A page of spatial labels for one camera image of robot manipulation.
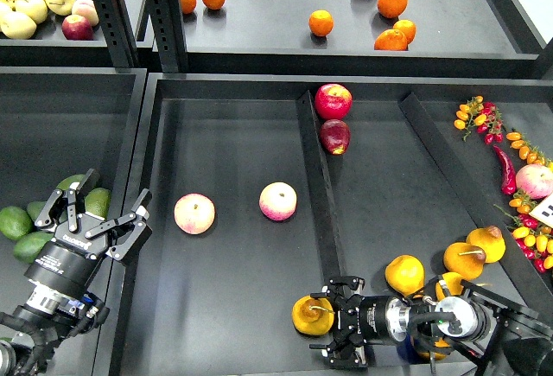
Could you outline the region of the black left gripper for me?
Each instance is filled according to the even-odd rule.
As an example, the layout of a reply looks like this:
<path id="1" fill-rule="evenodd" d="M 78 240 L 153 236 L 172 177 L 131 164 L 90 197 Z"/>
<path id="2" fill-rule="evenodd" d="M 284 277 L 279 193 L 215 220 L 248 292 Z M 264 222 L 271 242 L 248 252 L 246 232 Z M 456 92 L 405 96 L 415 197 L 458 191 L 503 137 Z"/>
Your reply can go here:
<path id="1" fill-rule="evenodd" d="M 152 234 L 147 225 L 152 194 L 144 188 L 128 213 L 104 221 L 84 213 L 85 197 L 99 179 L 100 173 L 89 169 L 78 182 L 55 188 L 48 197 L 35 226 L 42 231 L 55 231 L 54 237 L 24 273 L 28 280 L 78 299 L 87 292 L 103 258 L 127 266 L 137 257 Z M 60 224 L 62 214 L 67 220 Z"/>

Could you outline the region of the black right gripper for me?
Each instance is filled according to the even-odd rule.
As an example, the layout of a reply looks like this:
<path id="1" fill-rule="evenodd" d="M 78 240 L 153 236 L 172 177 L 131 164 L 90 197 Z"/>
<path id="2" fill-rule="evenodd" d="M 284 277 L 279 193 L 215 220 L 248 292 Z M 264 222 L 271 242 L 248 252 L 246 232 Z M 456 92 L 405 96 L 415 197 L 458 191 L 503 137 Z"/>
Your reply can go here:
<path id="1" fill-rule="evenodd" d="M 407 336 L 410 306 L 394 296 L 362 296 L 364 287 L 361 277 L 331 277 L 320 291 L 310 293 L 341 311 L 340 329 L 346 339 L 309 344 L 332 368 L 366 368 L 365 345 L 395 345 Z"/>

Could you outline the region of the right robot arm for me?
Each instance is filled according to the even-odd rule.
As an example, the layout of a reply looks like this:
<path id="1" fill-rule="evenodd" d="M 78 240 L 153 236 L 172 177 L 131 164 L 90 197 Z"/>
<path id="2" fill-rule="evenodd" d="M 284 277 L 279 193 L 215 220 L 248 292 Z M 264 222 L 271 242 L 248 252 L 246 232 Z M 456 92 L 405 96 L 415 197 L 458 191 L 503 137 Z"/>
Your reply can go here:
<path id="1" fill-rule="evenodd" d="M 479 375 L 552 373 L 552 329 L 524 305 L 466 280 L 455 295 L 441 275 L 403 297 L 364 296 L 364 284 L 334 277 L 312 295 L 334 316 L 332 340 L 315 345 L 333 368 L 365 367 L 370 346 L 413 340 L 431 361 L 458 352 Z"/>

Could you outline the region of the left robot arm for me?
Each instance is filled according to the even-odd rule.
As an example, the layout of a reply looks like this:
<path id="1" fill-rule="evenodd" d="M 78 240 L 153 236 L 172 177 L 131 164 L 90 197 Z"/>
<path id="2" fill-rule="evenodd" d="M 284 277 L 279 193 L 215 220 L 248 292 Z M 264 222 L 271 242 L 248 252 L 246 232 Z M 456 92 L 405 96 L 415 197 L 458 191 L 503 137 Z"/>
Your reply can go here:
<path id="1" fill-rule="evenodd" d="M 25 304 L 1 314 L 15 336 L 1 342 L 3 375 L 46 371 L 55 349 L 67 338 L 101 327 L 109 308 L 89 291 L 101 264 L 110 258 L 128 264 L 151 235 L 145 188 L 128 213 L 105 220 L 86 209 L 86 197 L 99 181 L 89 169 L 67 189 L 56 188 L 35 219 L 50 239 L 25 272 L 34 289 Z"/>

